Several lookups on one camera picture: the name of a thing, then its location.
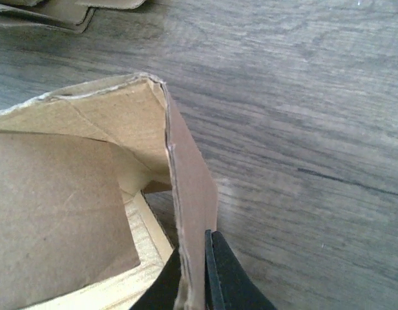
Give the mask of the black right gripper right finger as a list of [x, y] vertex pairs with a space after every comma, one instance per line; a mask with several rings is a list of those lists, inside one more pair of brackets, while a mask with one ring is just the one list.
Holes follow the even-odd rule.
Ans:
[[248, 277], [219, 231], [205, 232], [205, 301], [208, 309], [276, 308]]

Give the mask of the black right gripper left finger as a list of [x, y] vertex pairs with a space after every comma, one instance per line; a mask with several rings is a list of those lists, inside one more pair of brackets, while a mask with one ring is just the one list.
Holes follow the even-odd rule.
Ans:
[[157, 279], [130, 310], [172, 310], [181, 277], [179, 248], [175, 248]]

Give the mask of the brown cardboard box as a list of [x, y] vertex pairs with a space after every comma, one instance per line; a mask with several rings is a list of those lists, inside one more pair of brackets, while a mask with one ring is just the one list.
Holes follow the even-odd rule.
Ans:
[[165, 83], [61, 88], [0, 110], [0, 309], [128, 309], [175, 248], [205, 308], [218, 189]]

